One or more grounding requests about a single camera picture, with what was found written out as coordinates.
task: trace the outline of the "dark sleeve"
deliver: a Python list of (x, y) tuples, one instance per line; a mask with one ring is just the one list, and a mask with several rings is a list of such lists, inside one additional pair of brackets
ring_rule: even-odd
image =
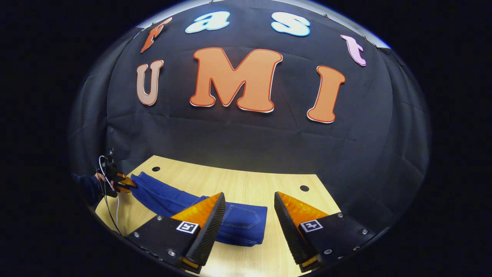
[(99, 182), (94, 175), (87, 177), (86, 175), (76, 175), (72, 174), (75, 182), (80, 185), (82, 193), (89, 202), (89, 205), (94, 205), (99, 200), (99, 195), (101, 194), (99, 189)]

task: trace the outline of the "decorative foam letter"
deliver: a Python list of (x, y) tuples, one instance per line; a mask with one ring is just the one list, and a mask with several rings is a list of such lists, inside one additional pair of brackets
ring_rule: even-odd
[(318, 66), (316, 71), (321, 76), (321, 82), (316, 103), (307, 112), (307, 116), (313, 121), (332, 123), (335, 120), (333, 109), (337, 101), (338, 90), (340, 85), (345, 82), (345, 76), (333, 68), (324, 66)]
[(304, 17), (286, 12), (274, 12), (272, 18), (276, 20), (272, 22), (272, 28), (279, 33), (306, 36), (310, 32), (307, 26), (311, 23)]
[(222, 48), (204, 48), (193, 54), (198, 60), (196, 90), (189, 102), (193, 106), (210, 107), (215, 97), (210, 95), (213, 82), (220, 102), (229, 106), (243, 84), (243, 96), (237, 105), (243, 110), (271, 112), (274, 104), (270, 100), (275, 67), (282, 61), (278, 52), (265, 49), (251, 51), (236, 69), (232, 68)]
[(351, 36), (346, 36), (346, 35), (340, 35), (341, 38), (345, 39), (347, 41), (347, 47), (348, 47), (348, 52), (352, 56), (352, 59), (361, 66), (365, 67), (366, 66), (366, 61), (361, 57), (361, 52), (364, 52), (364, 49), (362, 46), (358, 45), (355, 39)]
[(227, 18), (230, 13), (228, 11), (216, 11), (204, 14), (197, 19), (195, 23), (191, 24), (186, 28), (185, 32), (188, 34), (196, 33), (199, 31), (207, 30), (218, 30), (229, 25)]
[(152, 106), (155, 101), (157, 101), (157, 87), (159, 84), (159, 71), (162, 65), (164, 64), (163, 60), (157, 60), (151, 63), (151, 92), (149, 94), (145, 93), (144, 89), (144, 81), (145, 81), (145, 72), (147, 71), (147, 65), (141, 65), (137, 67), (137, 96), (142, 104), (147, 106)]
[(140, 53), (143, 53), (152, 45), (152, 43), (154, 43), (154, 38), (156, 38), (160, 34), (160, 31), (162, 30), (164, 25), (168, 24), (169, 21), (171, 21), (172, 19), (173, 19), (172, 17), (168, 18), (166, 21), (162, 22), (161, 24), (157, 25), (154, 29), (151, 30), (149, 36), (147, 37), (147, 40), (145, 41), (144, 47), (142, 47)]

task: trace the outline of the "black cloth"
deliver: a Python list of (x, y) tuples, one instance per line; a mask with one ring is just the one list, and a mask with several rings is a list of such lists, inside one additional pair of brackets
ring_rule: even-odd
[[(185, 32), (195, 18), (219, 10), (230, 12), (228, 26)], [(310, 34), (276, 32), (270, 26), (276, 11), (305, 17)], [(316, 174), (344, 213), (376, 232), (404, 213), (429, 164), (431, 129), (419, 84), (392, 49), (378, 49), (349, 28), (293, 5), (228, 0), (173, 15), (153, 45), (140, 53), (159, 23), (122, 37), (84, 83), (69, 130), (74, 172), (92, 170), (87, 165), (114, 148), (123, 173), (158, 155), (231, 170)], [(340, 35), (363, 47), (365, 67), (352, 60)], [(192, 106), (198, 71), (193, 53), (206, 47), (222, 48), (234, 68), (254, 49), (282, 54), (272, 81), (275, 109), (238, 108), (244, 86), (227, 107), (220, 101)], [(155, 60), (164, 61), (158, 98), (146, 106), (137, 97), (136, 69)], [(306, 116), (320, 85), (317, 66), (334, 68), (346, 78), (331, 124)], [(147, 91), (150, 75), (148, 70)], [(214, 86), (211, 95), (218, 99)]]

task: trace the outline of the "blue jeans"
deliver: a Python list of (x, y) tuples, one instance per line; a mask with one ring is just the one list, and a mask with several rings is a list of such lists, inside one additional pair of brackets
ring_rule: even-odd
[[(133, 175), (131, 179), (138, 186), (137, 189), (131, 189), (133, 196), (148, 209), (162, 216), (171, 217), (208, 198), (197, 197), (169, 186), (144, 172), (138, 176)], [(239, 246), (261, 244), (266, 219), (267, 207), (226, 202), (222, 225), (215, 240)]]

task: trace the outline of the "letter s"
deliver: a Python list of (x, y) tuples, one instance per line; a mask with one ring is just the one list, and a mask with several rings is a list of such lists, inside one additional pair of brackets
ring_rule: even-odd
[(311, 23), (304, 17), (286, 12), (274, 12), (272, 18), (275, 20), (272, 22), (272, 28), (279, 33), (296, 36), (306, 36), (310, 33), (307, 26)]

